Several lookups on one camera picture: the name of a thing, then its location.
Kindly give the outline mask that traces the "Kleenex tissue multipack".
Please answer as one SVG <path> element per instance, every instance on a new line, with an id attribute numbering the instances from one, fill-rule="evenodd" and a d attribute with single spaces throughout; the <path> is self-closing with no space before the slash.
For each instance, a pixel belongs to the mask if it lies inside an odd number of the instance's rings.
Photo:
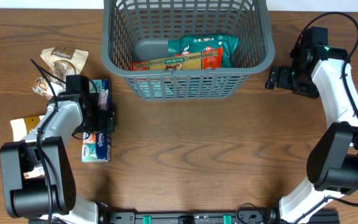
<path id="1" fill-rule="evenodd" d="M 93 80 L 89 84 L 90 93 L 99 93 L 98 106 L 107 111 L 112 108 L 111 84 L 109 79 Z M 111 160 L 110 133 L 84 133 L 81 152 L 81 161 L 85 163 L 109 162 Z"/>

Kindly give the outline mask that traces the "beige cookie bag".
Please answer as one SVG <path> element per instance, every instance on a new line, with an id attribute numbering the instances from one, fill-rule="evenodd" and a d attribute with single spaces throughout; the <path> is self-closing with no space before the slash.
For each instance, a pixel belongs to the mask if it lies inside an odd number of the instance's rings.
<path id="1" fill-rule="evenodd" d="M 55 94 L 65 91 L 65 81 L 68 75 L 79 75 L 85 66 L 89 52 L 71 47 L 52 47 L 44 49 L 40 57 L 49 66 L 49 70 L 44 70 L 52 87 L 50 88 L 44 77 L 36 79 L 32 89 L 48 100 Z"/>

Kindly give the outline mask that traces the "beige snack bag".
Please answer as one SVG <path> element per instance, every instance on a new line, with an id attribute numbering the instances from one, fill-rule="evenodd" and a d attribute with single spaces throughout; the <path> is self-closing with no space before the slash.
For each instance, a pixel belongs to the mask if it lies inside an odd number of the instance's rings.
<path id="1" fill-rule="evenodd" d="M 44 115 L 40 115 L 11 120 L 13 140 L 20 141 L 31 133 L 43 118 Z M 34 168 L 31 168 L 30 171 L 23 173 L 23 176 L 25 179 L 40 179 L 45 177 L 45 174 L 42 165 L 37 164 Z"/>

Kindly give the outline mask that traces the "red San Remo spaghetti pack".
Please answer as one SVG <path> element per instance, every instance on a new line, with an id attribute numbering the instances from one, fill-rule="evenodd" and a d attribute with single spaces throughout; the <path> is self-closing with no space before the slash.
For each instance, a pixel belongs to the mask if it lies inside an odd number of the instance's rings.
<path id="1" fill-rule="evenodd" d="M 207 47 L 205 51 L 174 57 L 132 62 L 132 71 L 140 70 L 205 70 L 222 67 L 223 48 Z"/>

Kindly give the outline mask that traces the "green Nescafe coffee bag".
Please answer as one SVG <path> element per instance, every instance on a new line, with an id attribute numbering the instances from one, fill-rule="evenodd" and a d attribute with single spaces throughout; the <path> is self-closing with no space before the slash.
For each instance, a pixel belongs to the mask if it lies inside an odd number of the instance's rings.
<path id="1" fill-rule="evenodd" d="M 186 35 L 178 40 L 168 41 L 169 56 L 206 53 L 220 50 L 222 68 L 232 67 L 232 56 L 239 46 L 239 39 L 233 35 Z"/>

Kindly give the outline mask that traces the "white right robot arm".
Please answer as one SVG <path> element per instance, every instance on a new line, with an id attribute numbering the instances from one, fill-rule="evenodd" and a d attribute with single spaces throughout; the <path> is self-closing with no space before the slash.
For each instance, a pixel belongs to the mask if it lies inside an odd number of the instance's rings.
<path id="1" fill-rule="evenodd" d="M 279 200 L 270 222 L 308 223 L 329 202 L 358 191 L 358 95 L 346 49 L 328 44 L 324 27 L 305 29 L 291 66 L 272 67 L 267 89 L 320 98 L 327 130 L 306 163 L 306 178 Z"/>

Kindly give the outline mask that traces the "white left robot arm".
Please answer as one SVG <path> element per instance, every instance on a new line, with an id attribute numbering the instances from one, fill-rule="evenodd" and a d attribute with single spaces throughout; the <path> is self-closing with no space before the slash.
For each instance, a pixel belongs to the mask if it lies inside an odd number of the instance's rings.
<path id="1" fill-rule="evenodd" d="M 34 131 L 0 149 L 4 203 L 12 218 L 29 223 L 109 223 L 103 204 L 76 193 L 66 145 L 76 133 L 112 133 L 114 113 L 98 105 L 83 75 L 66 77 L 66 89 L 47 104 Z"/>

